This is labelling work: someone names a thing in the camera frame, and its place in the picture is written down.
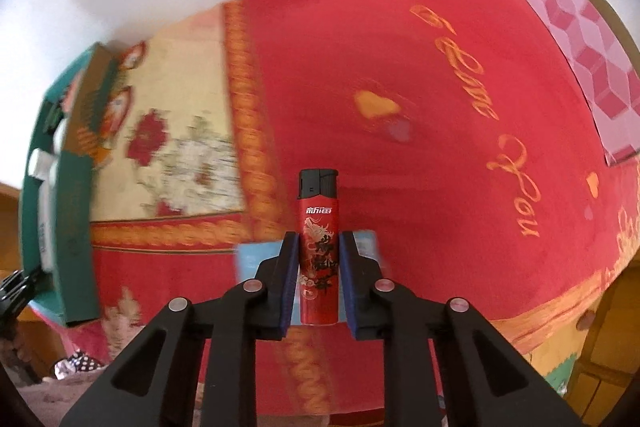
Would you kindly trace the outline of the teal cardboard box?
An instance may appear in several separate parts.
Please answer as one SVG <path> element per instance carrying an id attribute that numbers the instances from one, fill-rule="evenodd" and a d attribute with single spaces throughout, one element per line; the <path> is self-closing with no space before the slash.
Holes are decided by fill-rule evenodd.
<path id="1" fill-rule="evenodd" d="M 70 327 L 100 312 L 90 239 L 93 156 L 116 77 L 114 54 L 101 43 L 82 52 L 43 95 L 28 147 L 58 155 L 48 181 L 54 270 L 38 285 L 32 307 L 47 320 Z M 23 270 L 40 268 L 38 192 L 43 181 L 24 171 L 20 197 Z"/>

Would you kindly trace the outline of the white remote control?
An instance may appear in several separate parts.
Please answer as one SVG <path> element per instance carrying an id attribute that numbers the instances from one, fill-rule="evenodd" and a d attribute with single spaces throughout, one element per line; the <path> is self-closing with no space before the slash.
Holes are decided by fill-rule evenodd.
<path id="1" fill-rule="evenodd" d="M 51 221 L 51 185 L 44 180 L 38 192 L 38 241 L 41 270 L 52 273 L 53 261 L 53 233 Z"/>

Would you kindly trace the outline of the white charger plug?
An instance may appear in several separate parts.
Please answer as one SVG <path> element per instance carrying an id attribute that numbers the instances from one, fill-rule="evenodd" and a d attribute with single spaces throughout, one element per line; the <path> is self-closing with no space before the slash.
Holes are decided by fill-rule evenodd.
<path id="1" fill-rule="evenodd" d="M 36 180 L 46 181 L 50 178 L 51 169 L 57 162 L 58 155 L 35 148 L 29 156 L 27 174 Z"/>

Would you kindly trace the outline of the red lighter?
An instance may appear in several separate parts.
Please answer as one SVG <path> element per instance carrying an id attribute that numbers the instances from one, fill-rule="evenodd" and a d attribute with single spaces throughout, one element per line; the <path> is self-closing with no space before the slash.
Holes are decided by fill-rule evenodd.
<path id="1" fill-rule="evenodd" d="M 340 264 L 338 253 L 338 199 L 335 169 L 304 169 L 299 173 L 298 264 L 322 258 L 331 270 Z M 337 291 L 309 303 L 305 322 L 333 325 L 337 321 Z"/>

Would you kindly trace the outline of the pink fluffy rug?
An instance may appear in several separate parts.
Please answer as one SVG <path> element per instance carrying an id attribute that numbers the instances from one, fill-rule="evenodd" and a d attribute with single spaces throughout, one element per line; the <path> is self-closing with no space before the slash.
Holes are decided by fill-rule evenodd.
<path id="1" fill-rule="evenodd" d="M 145 397 L 111 385 L 106 369 L 17 388 L 40 426 L 177 426 Z"/>

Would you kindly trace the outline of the wooden bedside shelf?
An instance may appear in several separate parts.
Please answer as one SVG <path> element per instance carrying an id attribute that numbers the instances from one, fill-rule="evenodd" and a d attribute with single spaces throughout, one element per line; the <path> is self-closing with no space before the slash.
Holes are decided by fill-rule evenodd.
<path id="1" fill-rule="evenodd" d="M 611 413 L 639 370 L 639 260 L 603 294 L 575 362 L 565 401 L 586 426 Z"/>

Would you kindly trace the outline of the red floral bed blanket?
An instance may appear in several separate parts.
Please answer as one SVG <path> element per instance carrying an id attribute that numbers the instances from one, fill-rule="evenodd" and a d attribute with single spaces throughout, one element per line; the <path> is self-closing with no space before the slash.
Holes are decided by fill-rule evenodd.
<path id="1" fill-rule="evenodd" d="M 98 132 L 102 312 L 71 343 L 110 361 L 171 298 L 241 278 L 241 246 L 297 225 L 298 175 L 338 173 L 341 224 L 422 298 L 469 299 L 539 346 L 639 246 L 638 170 L 525 0 L 233 0 L 122 51 Z"/>

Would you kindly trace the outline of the pink patterned box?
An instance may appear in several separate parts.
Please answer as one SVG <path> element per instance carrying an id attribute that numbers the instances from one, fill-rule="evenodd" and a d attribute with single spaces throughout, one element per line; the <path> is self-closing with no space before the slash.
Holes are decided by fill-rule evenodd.
<path id="1" fill-rule="evenodd" d="M 606 0 L 526 0 L 565 56 L 609 166 L 639 154 L 639 50 Z"/>

